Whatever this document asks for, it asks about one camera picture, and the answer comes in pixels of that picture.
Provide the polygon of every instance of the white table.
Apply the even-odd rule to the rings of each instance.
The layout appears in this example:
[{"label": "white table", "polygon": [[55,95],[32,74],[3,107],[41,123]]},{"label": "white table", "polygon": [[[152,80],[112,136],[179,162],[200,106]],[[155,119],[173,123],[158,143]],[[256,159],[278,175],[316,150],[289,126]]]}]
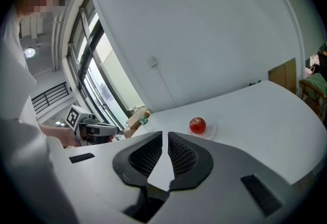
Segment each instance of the white table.
[{"label": "white table", "polygon": [[194,117],[214,121],[212,141],[240,148],[290,184],[324,157],[327,131],[313,111],[283,87],[263,81],[223,96],[152,114],[133,135],[162,131],[162,156],[148,182],[163,190],[174,178],[167,153],[169,131],[188,134]]}]

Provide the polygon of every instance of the white shirt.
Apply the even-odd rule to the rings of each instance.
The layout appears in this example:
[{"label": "white shirt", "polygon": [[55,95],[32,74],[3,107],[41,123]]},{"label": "white shirt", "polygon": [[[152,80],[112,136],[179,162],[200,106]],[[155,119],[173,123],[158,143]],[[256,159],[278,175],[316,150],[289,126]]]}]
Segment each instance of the white shirt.
[{"label": "white shirt", "polygon": [[0,27],[0,117],[20,119],[38,128],[30,97],[35,84],[19,43],[19,21],[12,7]]}]

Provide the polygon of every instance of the red apple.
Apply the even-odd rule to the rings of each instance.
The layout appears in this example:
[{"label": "red apple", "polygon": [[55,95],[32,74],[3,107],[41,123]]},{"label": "red apple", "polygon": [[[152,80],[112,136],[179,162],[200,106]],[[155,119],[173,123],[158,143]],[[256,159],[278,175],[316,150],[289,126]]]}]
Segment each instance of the red apple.
[{"label": "red apple", "polygon": [[190,121],[190,130],[195,134],[202,134],[205,131],[205,121],[202,118],[193,118]]}]

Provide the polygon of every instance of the person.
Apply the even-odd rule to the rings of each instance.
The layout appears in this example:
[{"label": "person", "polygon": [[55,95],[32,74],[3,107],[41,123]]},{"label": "person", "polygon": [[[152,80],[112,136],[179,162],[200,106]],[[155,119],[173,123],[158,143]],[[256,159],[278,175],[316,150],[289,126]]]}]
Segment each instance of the person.
[{"label": "person", "polygon": [[16,0],[0,28],[0,117],[19,119],[39,128],[46,136],[58,138],[63,146],[79,146],[70,128],[38,124],[30,93],[36,84],[28,71],[19,43],[19,21],[33,13],[42,13],[67,0]]}]

